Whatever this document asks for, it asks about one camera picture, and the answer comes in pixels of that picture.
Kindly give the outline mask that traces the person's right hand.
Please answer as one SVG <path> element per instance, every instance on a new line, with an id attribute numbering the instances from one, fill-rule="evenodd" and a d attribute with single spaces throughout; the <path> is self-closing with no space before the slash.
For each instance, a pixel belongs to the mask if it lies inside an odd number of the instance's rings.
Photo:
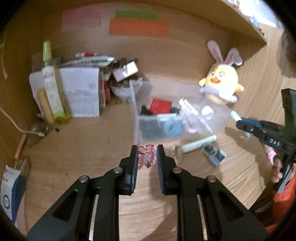
<path id="1" fill-rule="evenodd" d="M 272 147 L 267 146 L 265 149 L 265 153 L 267 158 L 273 165 L 271 169 L 271 181 L 272 183 L 276 184 L 283 178 L 283 173 L 280 171 L 280 169 L 283 167 L 282 161 L 278 158 L 276 151 Z M 295 185 L 295 163 L 291 168 L 286 185 L 292 182 Z"/>

